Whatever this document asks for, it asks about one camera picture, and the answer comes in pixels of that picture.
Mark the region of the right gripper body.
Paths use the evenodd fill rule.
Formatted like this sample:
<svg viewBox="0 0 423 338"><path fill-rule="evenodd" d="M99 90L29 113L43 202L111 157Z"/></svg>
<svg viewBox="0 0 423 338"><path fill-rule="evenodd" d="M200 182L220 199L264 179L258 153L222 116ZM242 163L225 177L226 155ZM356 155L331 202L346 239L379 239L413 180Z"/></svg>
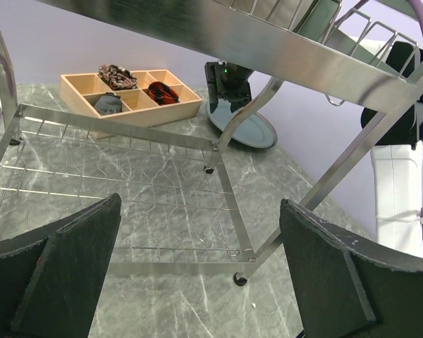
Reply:
<svg viewBox="0 0 423 338"><path fill-rule="evenodd" d="M213 113L219 106L230 104L234 113L252 100L249 77L254 70L229 62L206 62L204 66L209 95L209 109Z"/></svg>

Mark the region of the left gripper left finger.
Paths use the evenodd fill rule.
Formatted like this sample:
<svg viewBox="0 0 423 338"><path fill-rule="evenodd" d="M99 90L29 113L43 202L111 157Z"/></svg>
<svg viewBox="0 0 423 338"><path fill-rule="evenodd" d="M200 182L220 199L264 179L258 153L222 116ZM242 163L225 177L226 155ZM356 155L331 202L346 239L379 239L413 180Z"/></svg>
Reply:
<svg viewBox="0 0 423 338"><path fill-rule="evenodd" d="M121 197L0 241L0 337L87 337L121 224Z"/></svg>

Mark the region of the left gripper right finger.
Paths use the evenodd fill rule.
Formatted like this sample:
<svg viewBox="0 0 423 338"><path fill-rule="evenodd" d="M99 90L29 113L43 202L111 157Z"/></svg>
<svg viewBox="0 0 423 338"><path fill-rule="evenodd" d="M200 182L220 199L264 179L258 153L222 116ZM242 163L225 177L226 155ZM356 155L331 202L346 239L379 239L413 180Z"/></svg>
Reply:
<svg viewBox="0 0 423 338"><path fill-rule="evenodd" d="M423 337L423 258L361 237L294 201L279 227L300 337Z"/></svg>

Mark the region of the teal round plate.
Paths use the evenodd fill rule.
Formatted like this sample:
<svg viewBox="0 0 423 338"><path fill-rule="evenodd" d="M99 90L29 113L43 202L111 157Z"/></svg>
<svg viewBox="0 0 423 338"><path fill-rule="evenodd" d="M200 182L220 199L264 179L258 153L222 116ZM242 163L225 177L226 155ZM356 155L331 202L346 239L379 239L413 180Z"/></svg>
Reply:
<svg viewBox="0 0 423 338"><path fill-rule="evenodd" d="M229 102L219 100L214 112L211 112L209 102L205 104L205 111L211 123L223 132L232 118L241 111L241 108L232 112ZM255 149L269 149L276 145L278 135L274 126L264 116L256 112L240 124L233 134L232 140Z"/></svg>

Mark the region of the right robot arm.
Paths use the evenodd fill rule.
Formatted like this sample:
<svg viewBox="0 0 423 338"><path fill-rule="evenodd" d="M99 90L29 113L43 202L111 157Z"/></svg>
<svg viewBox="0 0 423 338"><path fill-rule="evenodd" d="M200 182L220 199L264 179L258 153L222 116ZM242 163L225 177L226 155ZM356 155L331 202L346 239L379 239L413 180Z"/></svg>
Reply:
<svg viewBox="0 0 423 338"><path fill-rule="evenodd" d="M387 65L400 70L412 44L396 41L386 58ZM209 100L207 117L224 131L232 117L246 106L251 97L230 102L214 93L213 80L218 75L230 75L230 64L206 63ZM272 124L255 112L236 129L233 139L256 149L268 149L277 142ZM376 241L388 248L423 258L422 161L423 161L423 96L370 151L374 170Z"/></svg>

